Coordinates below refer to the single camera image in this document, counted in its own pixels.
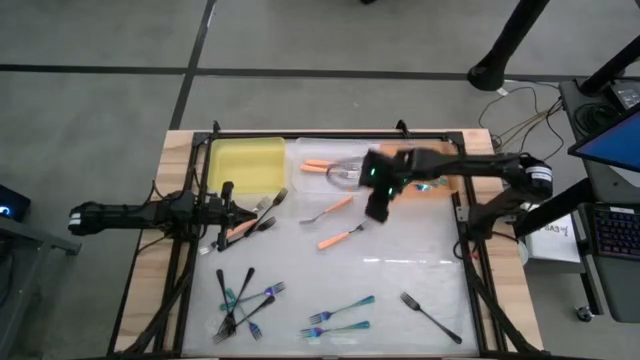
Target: yellow plastic container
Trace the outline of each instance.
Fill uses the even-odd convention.
[[[211,145],[209,189],[233,181],[236,194],[278,192],[285,186],[283,138],[216,140]]]

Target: keyboard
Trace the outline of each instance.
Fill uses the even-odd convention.
[[[598,255],[640,260],[640,209],[595,205],[590,211]]]

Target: gray floor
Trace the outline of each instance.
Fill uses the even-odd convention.
[[[466,72],[488,49],[515,1],[220,0],[202,67]],[[186,66],[204,0],[7,0],[0,3],[0,64]],[[514,55],[509,73],[588,74],[638,33],[633,0],[552,2]],[[640,67],[630,69],[640,74]],[[139,202],[155,174],[181,76],[0,73],[0,183],[34,199],[29,223],[71,237],[66,217],[86,200]],[[556,100],[530,85],[539,108]],[[459,81],[196,78],[183,129],[473,128],[495,93]],[[519,91],[487,111],[495,133],[534,114]],[[551,124],[573,142],[563,113]],[[525,150],[546,156],[559,140],[540,126]],[[556,190],[585,176],[561,151]],[[78,258],[54,256],[21,352],[47,358],[104,354],[136,232],[79,239]],[[576,275],[527,277],[545,347],[561,355],[631,359],[637,325],[571,314],[584,302]]]

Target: blue-handled fork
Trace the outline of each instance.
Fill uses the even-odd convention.
[[[362,305],[366,305],[366,304],[371,304],[371,303],[373,303],[375,301],[376,301],[376,297],[373,296],[373,295],[370,295],[370,296],[367,296],[366,298],[364,298],[364,299],[362,299],[362,300],[360,300],[360,301],[358,301],[356,303],[353,303],[353,304],[351,304],[349,306],[345,306],[345,307],[340,308],[340,309],[338,309],[336,311],[323,311],[321,313],[315,314],[315,315],[309,317],[309,321],[311,321],[312,325],[313,324],[317,324],[317,323],[321,323],[323,321],[329,320],[329,318],[331,318],[331,315],[335,315],[335,314],[339,313],[340,311],[344,311],[344,310],[347,310],[347,309],[351,309],[351,308],[362,306]]]
[[[368,329],[371,327],[371,324],[368,321],[359,322],[357,324],[335,328],[335,329],[322,329],[322,328],[311,328],[300,330],[300,335],[302,337],[311,337],[316,338],[320,337],[320,335],[329,332],[329,331],[342,331],[342,330],[355,330],[355,329]]]
[[[230,288],[227,288],[225,292],[227,293],[229,300],[235,303],[236,295],[233,293],[233,290],[231,290]],[[251,335],[253,335],[253,338],[256,340],[259,340],[262,337],[262,332],[260,331],[260,327],[258,326],[258,324],[249,320],[249,318],[247,317],[247,314],[244,312],[244,309],[242,308],[242,305],[240,305],[240,303],[238,303],[238,309],[240,309],[240,313],[242,314],[242,316],[247,318],[247,323],[249,324],[249,331],[251,331]]]
[[[284,290],[286,288],[286,286],[284,285],[284,281],[281,281],[275,285],[269,286],[268,288],[264,289],[263,292],[251,295],[251,296],[247,296],[245,298],[240,299],[240,304],[242,304],[245,301],[249,301],[252,299],[255,299],[257,297],[260,296],[276,296],[277,293],[281,292],[282,290]],[[233,304],[235,304],[235,301],[230,301],[228,304],[221,304],[220,305],[220,311],[227,311],[227,309],[231,309],[233,307]]]

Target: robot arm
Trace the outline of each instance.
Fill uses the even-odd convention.
[[[172,237],[187,236],[192,225],[220,225],[226,239],[227,228],[235,227],[257,215],[231,201],[233,183],[223,185],[221,196],[197,204],[191,191],[176,191],[162,200],[141,205],[104,205],[86,202],[69,214],[69,230],[74,235],[90,235],[105,229],[159,229]]]
[[[470,240],[491,238],[496,219],[514,212],[524,202],[538,203],[553,193],[551,168],[529,154],[447,155],[415,148],[390,157],[370,150],[359,179],[360,186],[373,189],[365,213],[384,222],[389,215],[389,201],[412,181],[433,180],[442,175],[500,177],[511,185],[488,203],[469,208]]]

